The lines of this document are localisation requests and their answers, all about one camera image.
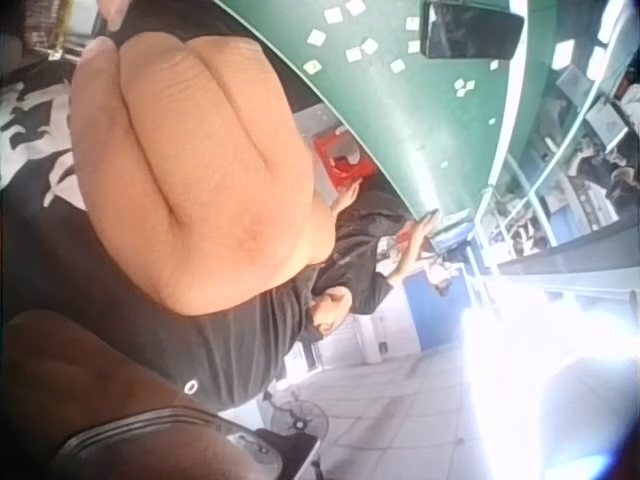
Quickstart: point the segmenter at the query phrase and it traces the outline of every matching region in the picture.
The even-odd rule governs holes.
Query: dark hair
[[[442,282],[436,283],[433,285],[433,289],[440,295],[441,297],[446,297],[449,294],[449,289],[451,288],[451,279],[444,280]]]

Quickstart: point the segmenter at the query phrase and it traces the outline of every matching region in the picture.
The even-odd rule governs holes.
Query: red chair
[[[331,149],[338,145],[339,142],[343,142],[347,136],[351,136],[347,129],[340,127],[329,135],[313,139],[313,148],[318,157],[320,157],[331,184],[336,189],[349,184],[354,178],[368,177],[378,171],[375,163],[360,144],[358,144],[360,158],[355,165],[351,165],[345,157],[333,158],[331,156],[329,153]]]

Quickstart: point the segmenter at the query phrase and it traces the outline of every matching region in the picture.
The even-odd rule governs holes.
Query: green table
[[[505,107],[508,62],[428,60],[408,53],[419,32],[406,30],[420,17],[421,0],[364,0],[352,16],[344,0],[221,0],[231,14],[287,61],[335,111],[371,153],[412,212],[439,207],[445,214],[478,205],[495,156]],[[508,9],[507,0],[484,4]],[[324,12],[341,7],[343,21],[328,24]],[[322,46],[307,43],[312,30]],[[360,61],[345,51],[368,38],[379,48]],[[317,60],[309,75],[303,66]],[[390,64],[402,59],[405,69]],[[475,89],[456,96],[458,79]]]

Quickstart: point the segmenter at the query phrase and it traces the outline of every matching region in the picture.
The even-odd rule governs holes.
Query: black phone
[[[422,25],[421,51],[427,58],[511,60],[524,18],[502,10],[427,1]]]

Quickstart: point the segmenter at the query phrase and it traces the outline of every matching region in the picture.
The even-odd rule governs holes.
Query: finger
[[[187,43],[207,66],[270,168],[285,170],[293,201],[311,199],[313,162],[302,141],[280,81],[260,46],[234,37],[201,37]]]
[[[131,0],[98,0],[100,14],[107,21],[107,28],[112,32],[120,30]]]
[[[132,130],[119,88],[118,50],[99,37],[83,53],[71,85],[75,169],[89,218],[116,263],[143,289],[149,256],[168,254],[149,242],[169,230],[169,212]]]
[[[224,194],[261,192],[268,172],[224,93],[182,42],[161,33],[134,37],[121,48],[120,79],[131,122],[176,217],[234,224],[238,211],[255,210],[212,208],[212,198]]]

